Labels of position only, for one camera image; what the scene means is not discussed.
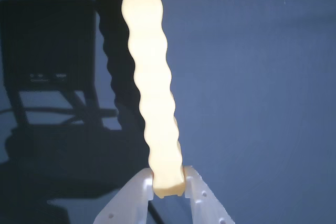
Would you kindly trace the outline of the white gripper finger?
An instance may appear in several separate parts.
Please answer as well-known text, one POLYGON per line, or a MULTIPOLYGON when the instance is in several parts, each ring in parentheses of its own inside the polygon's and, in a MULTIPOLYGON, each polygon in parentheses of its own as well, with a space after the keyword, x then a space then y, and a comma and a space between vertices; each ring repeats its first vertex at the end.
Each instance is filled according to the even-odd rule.
POLYGON ((152 185, 152 170, 150 168, 142 169, 107 203, 93 223, 146 223, 148 204, 154 198, 152 185))
POLYGON ((185 198, 190 200, 193 224, 234 224, 224 206, 192 166, 185 166, 185 180, 185 198))

